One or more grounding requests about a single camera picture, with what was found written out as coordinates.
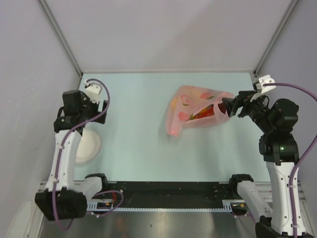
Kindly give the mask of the pink plastic bag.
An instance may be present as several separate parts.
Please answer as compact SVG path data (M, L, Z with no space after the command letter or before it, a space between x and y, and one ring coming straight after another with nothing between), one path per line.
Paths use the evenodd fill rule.
M178 136L185 127L206 127L225 123L229 120L227 112L223 114L217 105L222 98L233 98L232 93L203 87L181 86L167 107L166 133ZM214 116L189 120L191 114L197 114L209 105L214 105Z

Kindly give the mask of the fake watermelon slice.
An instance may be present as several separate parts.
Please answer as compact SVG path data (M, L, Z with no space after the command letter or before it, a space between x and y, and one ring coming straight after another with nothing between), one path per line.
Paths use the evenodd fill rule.
M223 103L218 104L217 108L223 113L226 113L226 107ZM214 105L209 105L206 108L202 109L200 112L197 114L191 114L189 117L189 120L194 120L194 119L201 119L205 117L212 117L214 116Z

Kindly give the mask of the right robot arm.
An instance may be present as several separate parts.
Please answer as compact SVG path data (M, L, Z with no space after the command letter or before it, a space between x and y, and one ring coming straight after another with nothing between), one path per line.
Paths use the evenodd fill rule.
M297 180L300 157L292 135L299 107L288 99L279 99L269 108L264 103L266 96L254 99L254 95L253 91L241 91L235 98L223 98L222 102L230 117L240 110L238 117L248 116L263 132L259 152L269 173L272 205L260 195L247 174L230 178L229 195L246 202L258 238L311 238L300 211Z

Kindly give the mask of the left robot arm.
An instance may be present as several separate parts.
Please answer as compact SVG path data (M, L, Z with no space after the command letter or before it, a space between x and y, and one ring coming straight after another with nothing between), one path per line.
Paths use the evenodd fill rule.
M53 123L55 151L45 189L37 192L35 203L49 221L83 218L87 202L95 195L109 194L105 174L90 174L79 189L75 188L76 154L85 125L104 124L108 101L100 101L101 90L71 90L62 95L63 106Z

